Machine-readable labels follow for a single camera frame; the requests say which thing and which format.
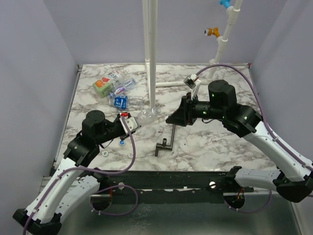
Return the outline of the clear plastic bottle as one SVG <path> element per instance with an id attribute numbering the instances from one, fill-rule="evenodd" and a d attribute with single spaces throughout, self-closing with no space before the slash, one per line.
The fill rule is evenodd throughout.
<path id="1" fill-rule="evenodd" d="M 146 126 L 155 122 L 161 113 L 161 109 L 159 107 L 148 108 L 142 110 L 137 116 L 136 121 L 139 126 Z"/>

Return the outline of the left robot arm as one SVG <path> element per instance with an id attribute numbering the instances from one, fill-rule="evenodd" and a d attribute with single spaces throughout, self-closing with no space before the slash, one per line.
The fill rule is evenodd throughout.
<path id="1" fill-rule="evenodd" d="M 65 219 L 93 193 L 104 193 L 109 186 L 106 176 L 128 171 L 102 171 L 89 168 L 103 143 L 124 140 L 140 128 L 137 118 L 120 113 L 111 122 L 99 110 L 87 113 L 82 130 L 68 144 L 64 157 L 41 193 L 13 218 L 23 226 L 23 234 L 56 235 Z"/>

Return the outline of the blue label plastic bottle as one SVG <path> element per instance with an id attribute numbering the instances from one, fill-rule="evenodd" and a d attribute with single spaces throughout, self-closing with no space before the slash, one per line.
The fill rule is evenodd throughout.
<path id="1" fill-rule="evenodd" d="M 144 107 L 144 97 L 121 95 L 109 100 L 109 105 L 119 110 L 141 109 Z"/>

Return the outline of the green orange label bottle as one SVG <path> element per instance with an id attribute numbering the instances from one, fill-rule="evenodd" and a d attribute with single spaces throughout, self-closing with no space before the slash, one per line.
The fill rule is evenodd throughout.
<path id="1" fill-rule="evenodd" d="M 114 89 L 114 80 L 108 77 L 102 77 L 93 83 L 93 88 L 100 97 L 107 96 Z"/>

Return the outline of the purple label plastic bottle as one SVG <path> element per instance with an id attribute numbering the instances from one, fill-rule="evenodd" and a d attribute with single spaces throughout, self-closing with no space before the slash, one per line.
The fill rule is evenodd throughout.
<path id="1" fill-rule="evenodd" d="M 134 78 L 130 78 L 125 80 L 121 86 L 117 87 L 114 91 L 109 93 L 109 98 L 115 98 L 124 94 L 125 92 L 130 91 L 136 85 L 136 80 Z"/>

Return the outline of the orange nozzle fitting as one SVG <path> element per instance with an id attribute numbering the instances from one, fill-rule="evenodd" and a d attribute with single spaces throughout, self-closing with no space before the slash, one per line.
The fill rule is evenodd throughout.
<path id="1" fill-rule="evenodd" d="M 220 33 L 219 33 L 219 28 L 215 27 L 215 28 L 206 28 L 204 30 L 204 34 L 206 36 L 212 36 L 214 35 L 216 38 L 220 37 Z"/>

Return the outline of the white PVC pipe stand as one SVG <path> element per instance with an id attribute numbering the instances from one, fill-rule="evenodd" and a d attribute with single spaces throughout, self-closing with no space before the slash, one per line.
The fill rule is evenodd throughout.
<path id="1" fill-rule="evenodd" d="M 150 108 L 156 106 L 156 88 L 182 86 L 182 81 L 156 82 L 156 54 L 157 54 L 157 17 L 158 1 L 143 0 L 143 29 L 144 29 L 144 50 L 145 67 L 147 73 L 147 87 Z"/>

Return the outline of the white PVC pipe tree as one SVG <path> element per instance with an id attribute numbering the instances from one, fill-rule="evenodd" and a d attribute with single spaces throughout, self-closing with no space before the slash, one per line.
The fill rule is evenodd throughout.
<path id="1" fill-rule="evenodd" d="M 238 15 L 241 11 L 242 2 L 242 0 L 236 0 L 233 5 L 230 3 L 231 6 L 229 8 L 225 8 L 226 14 L 228 16 L 227 25 L 225 27 L 224 33 L 222 35 L 220 34 L 220 37 L 216 38 L 218 49 L 215 58 L 210 60 L 210 64 L 212 65 L 217 65 L 220 62 L 222 54 L 228 43 L 231 30 L 236 23 Z"/>

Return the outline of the blue pipe fitting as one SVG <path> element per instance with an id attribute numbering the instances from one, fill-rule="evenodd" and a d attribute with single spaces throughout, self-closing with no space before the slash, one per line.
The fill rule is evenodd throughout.
<path id="1" fill-rule="evenodd" d="M 231 6 L 230 4 L 230 0 L 220 0 L 219 4 L 224 6 L 226 9 L 229 8 Z"/>

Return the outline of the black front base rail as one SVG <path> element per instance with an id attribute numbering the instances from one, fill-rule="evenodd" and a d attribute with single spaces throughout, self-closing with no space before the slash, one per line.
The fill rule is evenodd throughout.
<path id="1" fill-rule="evenodd" d="M 58 208 L 80 204 L 89 197 L 93 206 L 101 210 L 109 204 L 189 204 L 227 202 L 241 208 L 244 194 L 255 188 L 275 191 L 273 183 L 279 170 L 251 170 L 233 167 L 229 172 L 127 171 L 117 175 L 85 174 L 75 188 L 70 186 L 81 172 L 78 170 L 56 178 L 50 200 Z"/>

